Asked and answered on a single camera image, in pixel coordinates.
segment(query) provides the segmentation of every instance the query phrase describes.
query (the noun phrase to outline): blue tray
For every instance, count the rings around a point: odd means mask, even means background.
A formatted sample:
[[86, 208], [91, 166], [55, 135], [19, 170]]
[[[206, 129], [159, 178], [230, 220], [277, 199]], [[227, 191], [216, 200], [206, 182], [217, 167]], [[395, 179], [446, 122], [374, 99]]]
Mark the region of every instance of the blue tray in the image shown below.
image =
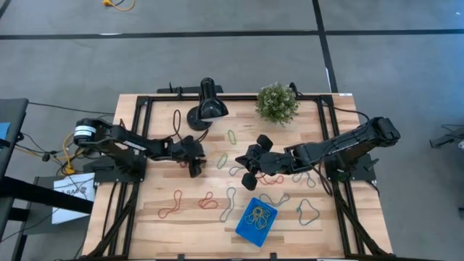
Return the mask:
[[[270, 213], [268, 218], [268, 225], [263, 229], [257, 229], [254, 224], [248, 224], [245, 221], [245, 217], [251, 215], [255, 207], [261, 207]], [[260, 201], [257, 198], [252, 198], [251, 202], [248, 204], [248, 207], [245, 210], [244, 215], [241, 216], [239, 225], [235, 229], [235, 232], [258, 247], [262, 247], [266, 241], [270, 227], [273, 225], [274, 220], [276, 219], [277, 213], [278, 211], [272, 208], [270, 205]]]

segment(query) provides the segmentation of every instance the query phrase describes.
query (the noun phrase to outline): rubber band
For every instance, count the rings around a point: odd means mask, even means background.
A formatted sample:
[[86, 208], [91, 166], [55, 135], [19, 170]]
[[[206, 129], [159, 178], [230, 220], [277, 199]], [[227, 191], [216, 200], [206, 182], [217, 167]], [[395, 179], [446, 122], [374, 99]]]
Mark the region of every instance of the rubber band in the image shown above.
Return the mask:
[[[308, 221], [306, 223], [302, 223], [302, 216], [303, 216], [302, 204], [303, 204], [303, 202], [307, 202], [309, 204], [309, 206], [318, 213], [318, 215], [316, 217], [314, 217], [312, 220], [310, 220], [310, 221]], [[319, 210], [315, 209], [311, 205], [310, 201], [307, 200], [307, 199], [302, 199], [302, 201], [299, 203], [299, 206], [297, 207], [297, 212], [299, 212], [298, 222], [299, 222], [300, 225], [309, 225], [312, 221], [317, 220], [319, 218], [319, 216], [320, 216]]]
[[[265, 202], [264, 200], [262, 200], [261, 198], [263, 196], [266, 196], [268, 199], [269, 199], [269, 202]], [[282, 205], [284, 202], [287, 202], [288, 200], [290, 200], [290, 195], [288, 195], [287, 193], [284, 193], [281, 197], [281, 200], [279, 200], [278, 203], [274, 203], [273, 200], [270, 198], [269, 195], [267, 195], [266, 193], [263, 193], [260, 195], [260, 200], [266, 204], [269, 204], [273, 207], [279, 207], [280, 205]]]
[[217, 165], [216, 165], [216, 167], [217, 167], [218, 170], [220, 170], [220, 169], [222, 169], [222, 168], [224, 167], [224, 165], [225, 165], [226, 162], [227, 162], [227, 158], [228, 158], [227, 153], [224, 153], [223, 156], [220, 157], [220, 159], [217, 161]]
[[232, 130], [228, 130], [227, 131], [227, 136], [229, 137], [229, 141], [232, 145], [235, 145], [237, 144], [237, 140], [235, 138], [235, 133], [232, 131]]
[[231, 167], [229, 169], [229, 175], [236, 175], [238, 171], [240, 170], [243, 170], [245, 167]]
[[[175, 198], [175, 195], [176, 195], [178, 192], [181, 194], [181, 195], [179, 196], [179, 201], [177, 201], [177, 199]], [[160, 209], [160, 210], [158, 211], [158, 217], [161, 218], [161, 219], [165, 219], [165, 218], [167, 217], [167, 215], [169, 215], [169, 213], [178, 211], [179, 208], [181, 208], [181, 199], [182, 199], [182, 191], [180, 191], [180, 190], [174, 191], [175, 206], [174, 206], [173, 208], [167, 207], [167, 208], [164, 208], [164, 209]], [[162, 217], [161, 214], [160, 214], [161, 211], [163, 211], [163, 210], [169, 210], [168, 212], [166, 212], [166, 215], [165, 215], [164, 217]]]
[[[232, 196], [229, 196], [229, 190], [233, 189], [233, 194]], [[225, 222], [227, 221], [227, 219], [229, 218], [229, 215], [231, 214], [233, 208], [235, 207], [235, 202], [233, 201], [233, 198], [235, 197], [235, 194], [237, 193], [237, 190], [234, 188], [234, 187], [230, 187], [230, 188], [227, 188], [227, 191], [225, 192], [225, 195], [227, 195], [227, 198], [229, 199], [229, 205], [228, 207], [224, 210], [224, 212], [220, 215], [219, 217], [219, 221], [220, 222]], [[229, 207], [231, 207], [231, 210], [227, 213], [227, 215], [225, 216], [225, 220], [223, 220], [223, 215], [225, 212], [227, 212], [227, 210], [229, 209]]]
[[260, 183], [261, 183], [262, 185], [274, 185], [274, 184], [276, 184], [276, 183], [277, 183], [277, 184], [282, 184], [283, 181], [284, 181], [282, 175], [278, 176], [278, 177], [277, 177], [275, 180], [273, 180], [273, 181], [267, 181], [267, 180], [265, 179], [264, 176], [263, 176], [263, 177], [260, 177], [260, 178], [257, 178], [257, 180], [259, 180]]
[[[207, 207], [207, 205], [209, 203], [214, 203], [215, 204], [215, 205], [213, 205], [214, 207], [213, 206]], [[218, 206], [219, 206], [218, 202], [215, 201], [214, 199], [212, 199], [212, 192], [211, 191], [208, 191], [206, 193], [206, 196], [204, 197], [204, 199], [200, 199], [198, 201], [198, 207], [201, 207], [203, 210], [212, 210], [212, 209], [217, 208]]]
[[[307, 182], [306, 182], [306, 185], [309, 186], [310, 188], [314, 188], [314, 187], [316, 186], [316, 182], [311, 178], [311, 175], [310, 175], [309, 172], [305, 172], [305, 173], [307, 174]], [[298, 182], [303, 178], [303, 174], [304, 174], [304, 173], [300, 173], [300, 174], [298, 174], [298, 175], [293, 175], [293, 176], [291, 177], [291, 180], [292, 180], [293, 182], [295, 182], [295, 183], [298, 183]]]
[[264, 210], [262, 207], [254, 207], [252, 214], [245, 217], [245, 222], [250, 225], [254, 224], [257, 230], [261, 230], [268, 226], [269, 217], [269, 210]]

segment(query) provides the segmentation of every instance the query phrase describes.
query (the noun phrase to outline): green leaves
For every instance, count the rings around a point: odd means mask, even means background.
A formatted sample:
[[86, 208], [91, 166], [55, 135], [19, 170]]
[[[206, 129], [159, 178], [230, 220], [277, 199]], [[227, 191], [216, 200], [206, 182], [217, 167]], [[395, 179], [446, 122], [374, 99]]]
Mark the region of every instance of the green leaves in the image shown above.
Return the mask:
[[297, 115], [298, 102], [288, 86], [274, 83], [261, 88], [256, 107], [256, 112], [261, 118], [284, 126]]

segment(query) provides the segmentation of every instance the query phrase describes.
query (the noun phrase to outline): gray floor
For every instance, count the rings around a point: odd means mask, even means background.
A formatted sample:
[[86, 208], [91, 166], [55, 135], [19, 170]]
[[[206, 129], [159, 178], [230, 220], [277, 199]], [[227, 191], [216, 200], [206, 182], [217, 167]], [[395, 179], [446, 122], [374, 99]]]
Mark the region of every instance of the gray floor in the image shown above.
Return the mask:
[[[326, 30], [464, 28], [458, 0], [320, 5]], [[100, 1], [12, 0], [0, 20], [4, 35], [316, 28], [309, 0], [136, 0], [125, 13]], [[461, 260], [462, 152], [453, 145], [432, 150], [428, 140], [445, 133], [441, 124], [464, 123], [464, 35], [330, 36], [328, 43], [340, 92], [353, 93], [370, 116], [390, 117], [402, 134], [395, 147], [373, 152], [381, 159], [376, 172], [394, 252]], [[227, 92], [255, 92], [276, 81], [294, 81], [303, 92], [329, 91], [317, 36], [0, 41], [2, 98], [111, 112], [119, 94], [154, 93], [169, 82], [197, 85], [205, 76]], [[56, 149], [86, 116], [30, 105], [23, 131]], [[54, 175], [55, 166], [15, 153], [7, 175], [31, 182]], [[5, 236], [19, 226], [10, 222]], [[85, 229], [31, 236], [23, 258], [71, 258]], [[0, 244], [0, 260], [9, 260], [14, 242]]]

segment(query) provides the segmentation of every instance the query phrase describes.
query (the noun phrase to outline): wood grain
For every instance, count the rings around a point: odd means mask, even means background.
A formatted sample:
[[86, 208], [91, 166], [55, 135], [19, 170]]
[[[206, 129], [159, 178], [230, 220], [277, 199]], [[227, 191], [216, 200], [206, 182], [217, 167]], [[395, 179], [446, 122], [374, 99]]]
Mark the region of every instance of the wood grain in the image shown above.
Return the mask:
[[[352, 96], [333, 95], [333, 98], [336, 107], [355, 109]], [[115, 122], [123, 119], [127, 126], [132, 124], [135, 101], [136, 95], [120, 96]], [[176, 258], [178, 254], [185, 254], [187, 258], [269, 258], [271, 252], [277, 252], [282, 258], [342, 257], [343, 249], [334, 199], [325, 194], [315, 173], [310, 173], [312, 179], [316, 181], [315, 188], [307, 187], [307, 179], [304, 176], [298, 183], [292, 182], [291, 177], [284, 177], [282, 184], [272, 186], [258, 183], [255, 191], [247, 191], [241, 185], [244, 171], [238, 172], [235, 176], [228, 174], [230, 167], [238, 166], [234, 162], [235, 157], [243, 155], [248, 146], [255, 143], [256, 138], [262, 133], [273, 140], [273, 151], [276, 152], [281, 151], [285, 146], [297, 143], [322, 141], [315, 102], [301, 101], [299, 115], [285, 128], [261, 120], [254, 112], [253, 101], [225, 101], [225, 103], [230, 114], [213, 123], [210, 133], [202, 142], [207, 155], [207, 164], [198, 178], [189, 178], [188, 169], [180, 168], [176, 163], [149, 160], [146, 178], [141, 184], [138, 195], [129, 257], [131, 259]], [[182, 113], [181, 135], [199, 137], [202, 133], [189, 129], [186, 122], [188, 110], [197, 104], [196, 101], [155, 102], [148, 138], [163, 138], [173, 134], [172, 120], [175, 109], [179, 109]], [[341, 132], [350, 131], [359, 125], [358, 116], [354, 113], [336, 112], [336, 115]], [[327, 110], [326, 120], [330, 125]], [[236, 145], [229, 142], [228, 130], [235, 132]], [[221, 170], [218, 170], [216, 168], [218, 160], [225, 153], [228, 154], [228, 161]], [[221, 223], [219, 216], [228, 207], [225, 192], [231, 186], [237, 189], [234, 198], [235, 208], [229, 219]], [[389, 237], [376, 191], [363, 182], [352, 182], [352, 186], [360, 222], [379, 246], [390, 252]], [[111, 188], [112, 184], [103, 184], [96, 192], [83, 253], [89, 253], [102, 237]], [[180, 210], [169, 214], [165, 219], [160, 219], [157, 214], [160, 209], [174, 206], [173, 193], [176, 189], [183, 192]], [[115, 214], [118, 191], [119, 188], [116, 189], [113, 198], [108, 228]], [[219, 204], [215, 210], [203, 210], [197, 205], [208, 191], [214, 194], [213, 199]], [[235, 228], [251, 198], [258, 197], [261, 193], [269, 194], [274, 201], [278, 201], [283, 193], [288, 193], [291, 199], [278, 207], [278, 217], [268, 234], [268, 239], [264, 246], [259, 248], [238, 236]], [[320, 217], [309, 225], [301, 226], [298, 223], [299, 214], [296, 208], [304, 198], [309, 199], [320, 211]], [[303, 220], [309, 220], [316, 214], [306, 205], [303, 209]], [[347, 226], [352, 252], [356, 252], [355, 240], [348, 220]], [[124, 231], [125, 225], [120, 229], [117, 253], [122, 251]]]

